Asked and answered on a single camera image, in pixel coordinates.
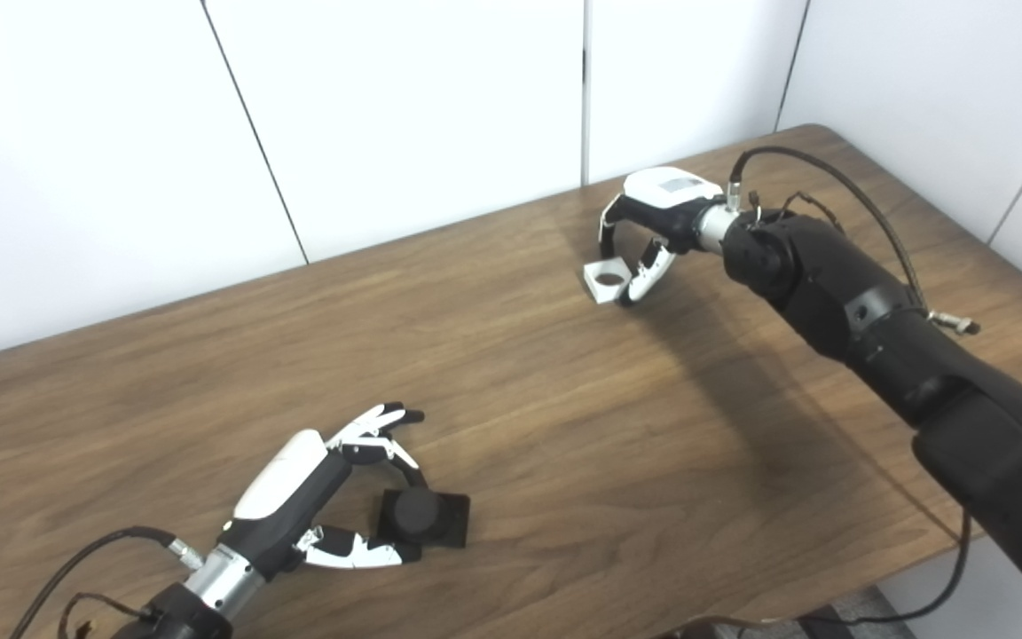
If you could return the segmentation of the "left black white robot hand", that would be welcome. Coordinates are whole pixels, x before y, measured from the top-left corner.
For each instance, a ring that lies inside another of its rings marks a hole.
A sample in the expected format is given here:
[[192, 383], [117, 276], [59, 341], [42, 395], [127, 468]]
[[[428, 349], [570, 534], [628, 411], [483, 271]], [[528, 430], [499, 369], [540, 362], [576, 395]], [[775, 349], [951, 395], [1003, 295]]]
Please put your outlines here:
[[295, 433], [236, 502], [216, 544], [242, 557], [264, 581], [301, 564], [364, 570], [420, 561], [421, 547], [413, 543], [315, 524], [315, 518], [356, 466], [388, 462], [409, 486], [426, 486], [421, 466], [392, 436], [397, 426], [422, 421], [421, 410], [385, 403], [329, 439], [314, 429]]

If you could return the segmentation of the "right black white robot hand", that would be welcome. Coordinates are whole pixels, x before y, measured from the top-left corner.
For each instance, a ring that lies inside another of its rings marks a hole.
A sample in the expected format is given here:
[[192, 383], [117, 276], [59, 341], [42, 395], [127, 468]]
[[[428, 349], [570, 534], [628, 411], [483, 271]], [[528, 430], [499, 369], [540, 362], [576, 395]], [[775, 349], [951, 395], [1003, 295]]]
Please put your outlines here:
[[617, 304], [641, 302], [673, 260], [688, 252], [702, 252], [701, 225], [707, 211], [726, 206], [721, 185], [673, 166], [635, 171], [622, 182], [621, 193], [601, 211], [599, 250], [605, 260], [616, 257], [614, 231], [630, 222], [653, 233], [635, 274], [617, 295]]

